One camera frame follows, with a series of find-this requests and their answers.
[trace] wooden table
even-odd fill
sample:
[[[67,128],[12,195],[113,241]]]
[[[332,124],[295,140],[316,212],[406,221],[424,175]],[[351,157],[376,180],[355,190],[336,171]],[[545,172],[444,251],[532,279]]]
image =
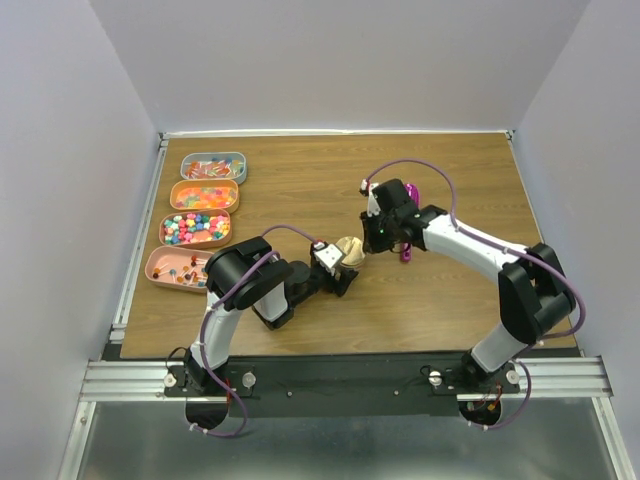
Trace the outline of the wooden table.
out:
[[[383,162],[426,158],[453,178],[458,217],[505,240],[539,241],[507,141],[502,134],[344,135],[172,139],[147,235],[142,266],[158,246],[158,225],[172,212],[171,187],[193,152],[240,151],[249,175],[232,214],[233,242],[290,223],[329,241],[362,237],[361,180]],[[449,208],[444,180],[425,167],[387,169],[378,181],[401,178],[420,190],[422,205]],[[308,261],[308,241],[285,230],[268,241],[285,259]],[[138,273],[122,357],[165,357],[195,339],[204,295],[160,288]],[[282,329],[269,331],[247,310],[233,354],[324,354],[466,349],[499,321],[495,285],[449,258],[415,251],[408,264],[392,253],[369,256],[343,298],[321,293],[299,306]],[[566,329],[565,321],[558,328]],[[574,346],[573,337],[547,346]]]

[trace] purple tube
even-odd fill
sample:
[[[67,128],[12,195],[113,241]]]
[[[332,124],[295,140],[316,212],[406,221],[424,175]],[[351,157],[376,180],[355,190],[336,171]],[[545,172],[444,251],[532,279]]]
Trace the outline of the purple tube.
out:
[[[418,191],[418,187],[416,187],[413,183],[407,183],[404,188],[407,189],[407,193],[411,200],[413,200],[418,207],[420,207],[420,192]],[[408,262],[411,260],[411,245],[408,243],[402,244],[402,253],[400,254],[401,262]]]

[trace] gray floor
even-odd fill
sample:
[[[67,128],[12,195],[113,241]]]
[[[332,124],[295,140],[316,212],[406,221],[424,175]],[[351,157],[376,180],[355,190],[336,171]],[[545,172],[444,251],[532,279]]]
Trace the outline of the gray floor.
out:
[[[231,440],[189,432],[183,409],[99,405],[80,478],[615,478],[589,399],[532,400],[515,423],[491,432],[451,417],[256,419]]]

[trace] white wall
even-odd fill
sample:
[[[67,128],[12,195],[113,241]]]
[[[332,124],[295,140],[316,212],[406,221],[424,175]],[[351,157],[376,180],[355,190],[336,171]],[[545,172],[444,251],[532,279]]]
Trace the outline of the white wall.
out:
[[[0,2],[0,469],[55,478],[157,135],[86,0]]]
[[[90,0],[162,131],[518,125],[588,0]]]
[[[516,132],[545,239],[583,292],[579,342],[601,354],[640,471],[640,3],[593,0]]]

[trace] orange tray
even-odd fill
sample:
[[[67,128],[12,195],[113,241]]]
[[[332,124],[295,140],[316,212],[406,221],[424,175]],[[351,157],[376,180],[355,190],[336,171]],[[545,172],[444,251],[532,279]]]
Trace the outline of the orange tray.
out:
[[[192,189],[194,196],[199,197],[200,200],[185,202],[182,196],[186,194],[185,190],[187,189]],[[212,189],[213,192],[199,192],[201,189]],[[221,191],[222,189],[229,189],[231,198],[228,197],[225,202],[225,198],[222,195],[215,193],[216,189],[221,189]],[[238,184],[233,180],[182,180],[176,183],[171,189],[169,203],[171,203],[171,206],[176,210],[209,210],[220,208],[229,213],[233,213],[237,210],[240,203],[240,191]]]
[[[195,267],[191,266],[191,257],[194,256],[200,262],[197,263]],[[167,288],[175,288],[176,290],[184,290],[187,292],[196,292],[196,293],[206,293],[206,286],[198,286],[198,283],[185,283],[183,274],[186,273],[184,271],[184,267],[189,267],[188,271],[196,272],[203,281],[206,281],[204,278],[204,273],[202,269],[204,268],[206,262],[213,255],[211,252],[203,252],[201,250],[187,250],[185,248],[178,247],[158,247],[151,255],[149,255],[149,260],[147,260],[147,264],[144,267],[144,274],[149,279],[150,282],[155,283],[159,287],[167,287]],[[168,272],[170,270],[175,270],[175,283],[174,276],[169,273],[163,273],[158,278],[153,278],[153,270],[155,268],[161,268],[162,272]]]
[[[227,220],[229,221],[229,233],[227,233],[226,235],[222,236],[221,238],[217,239],[217,240],[207,240],[208,237],[211,237],[212,234],[206,230],[200,230],[199,232],[194,232],[193,233],[193,238],[197,239],[198,241],[195,243],[167,243],[164,239],[165,237],[165,230],[164,230],[164,222],[166,222],[167,220],[172,220],[174,217],[183,217],[185,220],[187,219],[187,214],[188,213],[193,213],[195,215],[207,215],[209,217],[219,217],[219,216],[224,216],[227,218]],[[167,215],[166,217],[164,217],[162,219],[162,221],[160,222],[160,230],[159,230],[159,236],[160,236],[160,243],[162,243],[163,245],[167,245],[167,246],[173,246],[173,247],[181,247],[181,248],[214,248],[214,247],[221,247],[222,245],[224,245],[225,243],[229,243],[229,241],[231,240],[231,216],[229,215],[229,212],[227,212],[226,210],[222,210],[219,208],[214,208],[212,210],[195,210],[195,211],[189,211],[189,212],[176,212],[173,213],[171,215]]]

